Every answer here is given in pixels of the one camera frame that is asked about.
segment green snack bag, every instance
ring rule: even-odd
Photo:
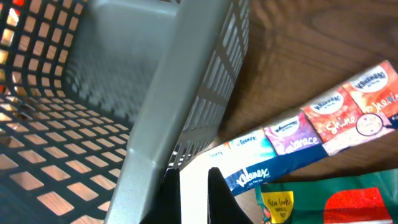
[[[398,169],[256,187],[263,223],[398,223]]]

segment wooden table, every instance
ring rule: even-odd
[[[252,0],[249,50],[220,140],[264,124],[381,60],[398,68],[397,12],[394,0]],[[398,168],[397,140],[398,132],[389,134],[279,181]],[[254,200],[248,195],[241,197],[245,204]],[[251,212],[251,206],[244,209]],[[259,223],[258,213],[252,217]]]

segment gray plastic basket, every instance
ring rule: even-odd
[[[8,223],[103,220],[116,181],[107,222],[138,223],[165,168],[183,167],[212,142],[248,49],[248,5],[4,1]],[[3,42],[6,31],[13,35]]]

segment orange packet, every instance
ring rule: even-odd
[[[387,60],[350,78],[343,88],[363,113],[387,118],[398,113],[398,74]]]
[[[323,142],[356,127],[362,111],[342,87],[330,90],[308,102],[302,110]]]

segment yellow label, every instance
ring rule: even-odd
[[[293,192],[268,192],[262,193],[262,200],[271,212],[272,223],[283,223],[293,210]]]

